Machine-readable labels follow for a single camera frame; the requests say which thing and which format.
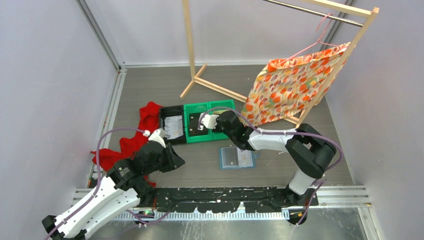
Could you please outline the dark credit card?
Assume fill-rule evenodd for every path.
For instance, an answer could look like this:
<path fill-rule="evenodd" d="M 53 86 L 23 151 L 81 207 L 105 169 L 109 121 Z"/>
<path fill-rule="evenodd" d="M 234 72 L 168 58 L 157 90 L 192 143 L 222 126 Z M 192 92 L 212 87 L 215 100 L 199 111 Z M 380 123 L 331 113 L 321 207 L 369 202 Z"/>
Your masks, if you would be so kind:
<path fill-rule="evenodd" d="M 239 166 L 238 150 L 236 147 L 224 147 L 220 149 L 222 168 Z"/>

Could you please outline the blue card holder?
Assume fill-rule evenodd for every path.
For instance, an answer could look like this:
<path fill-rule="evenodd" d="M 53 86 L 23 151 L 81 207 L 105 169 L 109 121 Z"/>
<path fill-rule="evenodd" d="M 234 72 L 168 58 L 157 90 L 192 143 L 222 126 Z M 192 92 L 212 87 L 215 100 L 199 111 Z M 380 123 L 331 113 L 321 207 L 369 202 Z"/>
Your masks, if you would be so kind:
<path fill-rule="evenodd" d="M 218 150 L 221 170 L 248 169 L 256 167 L 259 151 L 241 150 L 236 146 L 222 147 Z"/>

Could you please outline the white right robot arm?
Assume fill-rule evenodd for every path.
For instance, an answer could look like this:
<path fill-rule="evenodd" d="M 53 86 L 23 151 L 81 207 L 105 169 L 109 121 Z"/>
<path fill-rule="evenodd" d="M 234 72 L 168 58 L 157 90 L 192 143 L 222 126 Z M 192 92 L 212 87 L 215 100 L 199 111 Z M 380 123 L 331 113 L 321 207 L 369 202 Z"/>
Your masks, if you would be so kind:
<path fill-rule="evenodd" d="M 285 192 L 291 205 L 305 199 L 307 189 L 324 175 L 337 152 L 334 143 L 306 123 L 289 130 L 266 130 L 244 125 L 235 112 L 228 110 L 216 118 L 214 125 L 241 150 L 272 150 L 291 156 L 298 166 Z"/>

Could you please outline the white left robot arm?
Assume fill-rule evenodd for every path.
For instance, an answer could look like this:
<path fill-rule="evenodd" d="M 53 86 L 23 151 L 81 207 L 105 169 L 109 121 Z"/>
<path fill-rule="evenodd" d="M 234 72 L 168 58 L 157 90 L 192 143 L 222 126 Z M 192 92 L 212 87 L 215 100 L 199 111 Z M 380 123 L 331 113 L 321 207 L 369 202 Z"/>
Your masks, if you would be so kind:
<path fill-rule="evenodd" d="M 148 207 L 155 201 L 148 175 L 170 172 L 184 164 L 170 143 L 148 141 L 132 156 L 117 161 L 99 186 L 77 204 L 58 216 L 46 216 L 41 223 L 52 240 L 87 240 L 123 211 L 138 205 Z"/>

